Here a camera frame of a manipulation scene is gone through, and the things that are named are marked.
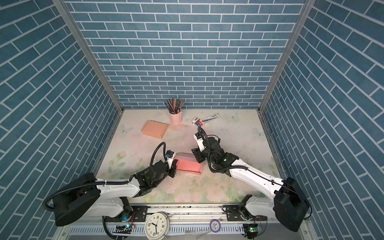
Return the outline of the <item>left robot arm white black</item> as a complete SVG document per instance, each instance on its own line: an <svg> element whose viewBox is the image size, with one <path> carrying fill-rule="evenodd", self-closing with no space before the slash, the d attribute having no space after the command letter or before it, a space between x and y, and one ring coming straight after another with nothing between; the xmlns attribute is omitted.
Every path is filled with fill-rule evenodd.
<svg viewBox="0 0 384 240"><path fill-rule="evenodd" d="M156 188L166 177L173 178L177 161L159 161L128 180L101 180L93 173L85 174L44 199L43 209L54 212L58 227L70 225L82 217L123 215L128 221L132 212L130 198L142 197Z"/></svg>

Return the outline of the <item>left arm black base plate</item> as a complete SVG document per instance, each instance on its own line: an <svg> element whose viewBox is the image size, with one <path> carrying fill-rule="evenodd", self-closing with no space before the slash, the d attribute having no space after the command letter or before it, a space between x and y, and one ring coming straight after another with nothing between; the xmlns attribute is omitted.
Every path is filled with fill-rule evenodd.
<svg viewBox="0 0 384 240"><path fill-rule="evenodd" d="M105 217L105 222L107 223L143 223L146 221L148 206L132 206L132 211L130 213L123 211L118 216Z"/></svg>

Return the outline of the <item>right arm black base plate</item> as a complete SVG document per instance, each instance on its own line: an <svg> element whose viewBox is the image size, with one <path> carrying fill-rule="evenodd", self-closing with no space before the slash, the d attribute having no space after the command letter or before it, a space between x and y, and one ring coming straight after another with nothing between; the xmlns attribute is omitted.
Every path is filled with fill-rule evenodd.
<svg viewBox="0 0 384 240"><path fill-rule="evenodd" d="M266 221L268 218L266 216L253 216L247 212L243 207L237 205L224 205L222 210L227 217L229 222L239 222L239 221Z"/></svg>

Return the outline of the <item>orange paper box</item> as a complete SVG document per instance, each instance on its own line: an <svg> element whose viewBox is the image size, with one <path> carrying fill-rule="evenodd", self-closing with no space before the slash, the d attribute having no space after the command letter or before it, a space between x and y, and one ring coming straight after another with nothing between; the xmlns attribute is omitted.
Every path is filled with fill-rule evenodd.
<svg viewBox="0 0 384 240"><path fill-rule="evenodd" d="M145 136L162 139L168 129L168 124L148 120L142 129Z"/></svg>

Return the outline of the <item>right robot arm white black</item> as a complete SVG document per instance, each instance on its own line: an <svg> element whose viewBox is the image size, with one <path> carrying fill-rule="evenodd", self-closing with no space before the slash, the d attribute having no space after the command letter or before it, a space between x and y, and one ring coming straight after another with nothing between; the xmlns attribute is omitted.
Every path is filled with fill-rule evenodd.
<svg viewBox="0 0 384 240"><path fill-rule="evenodd" d="M238 156L225 152L214 137L195 134L198 147L192 149L197 161L206 161L213 173L225 174L243 181L265 195L259 199L246 195L238 206L240 215L248 220L251 217L265 216L276 218L290 231L297 232L312 207L293 178L281 179L259 171Z"/></svg>

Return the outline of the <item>toothpaste tube packet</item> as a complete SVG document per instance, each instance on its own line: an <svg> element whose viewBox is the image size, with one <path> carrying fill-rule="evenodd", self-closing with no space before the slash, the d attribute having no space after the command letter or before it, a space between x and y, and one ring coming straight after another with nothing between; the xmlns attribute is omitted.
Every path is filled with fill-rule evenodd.
<svg viewBox="0 0 384 240"><path fill-rule="evenodd" d="M218 120L220 118L221 118L221 116L218 113L215 113L215 114L210 115L210 116L208 116L206 118L203 118L203 119L199 118L200 121L197 122L195 125L197 127L202 127L202 126L208 125L208 124L212 123L213 121L216 121L216 120Z"/></svg>

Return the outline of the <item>pink paper box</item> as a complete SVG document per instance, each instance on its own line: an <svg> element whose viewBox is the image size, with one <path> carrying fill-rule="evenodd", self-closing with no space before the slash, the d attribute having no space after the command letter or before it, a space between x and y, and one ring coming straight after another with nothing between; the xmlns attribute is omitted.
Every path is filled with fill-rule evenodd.
<svg viewBox="0 0 384 240"><path fill-rule="evenodd" d="M188 153L176 153L177 170L193 174L201 174L202 164L198 163L195 155Z"/></svg>

